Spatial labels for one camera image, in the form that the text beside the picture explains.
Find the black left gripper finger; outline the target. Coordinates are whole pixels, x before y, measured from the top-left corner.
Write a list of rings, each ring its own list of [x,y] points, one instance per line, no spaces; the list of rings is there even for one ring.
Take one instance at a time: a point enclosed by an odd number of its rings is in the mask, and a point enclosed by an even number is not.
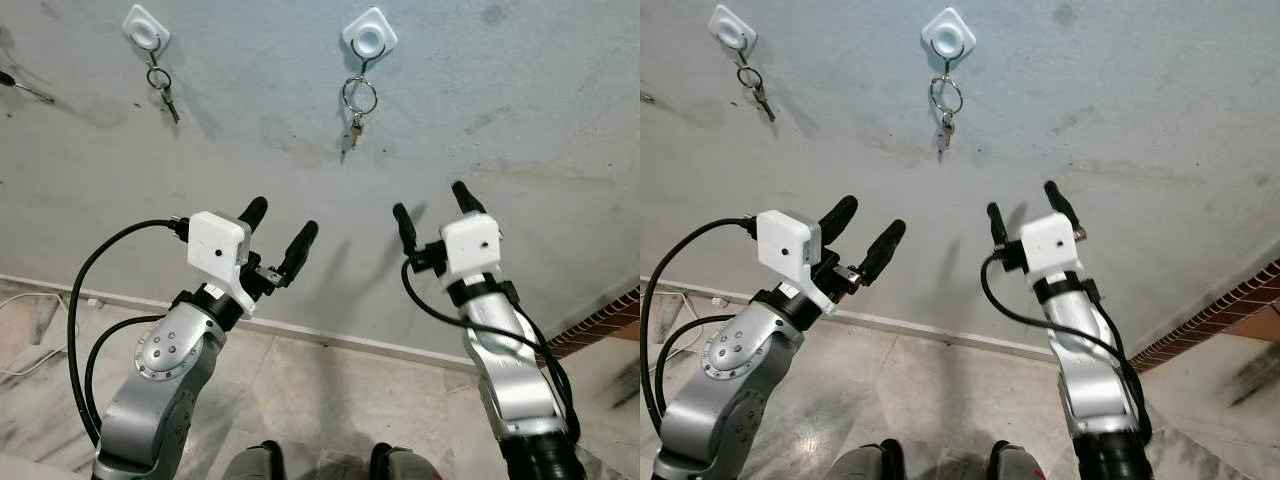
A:
[[[819,221],[820,243],[828,246],[844,233],[858,210],[858,198],[844,196]]]
[[[860,283],[870,285],[892,260],[906,232],[905,220],[893,220],[890,227],[870,244],[860,264]]]
[[[268,206],[269,204],[265,197],[255,197],[246,210],[237,218],[237,221],[244,228],[247,238],[250,238],[259,229],[261,220],[266,215]]]
[[[300,274],[308,259],[310,250],[317,237],[319,225],[315,220],[306,221],[300,233],[285,250],[284,259],[278,265],[278,285],[288,287]]]

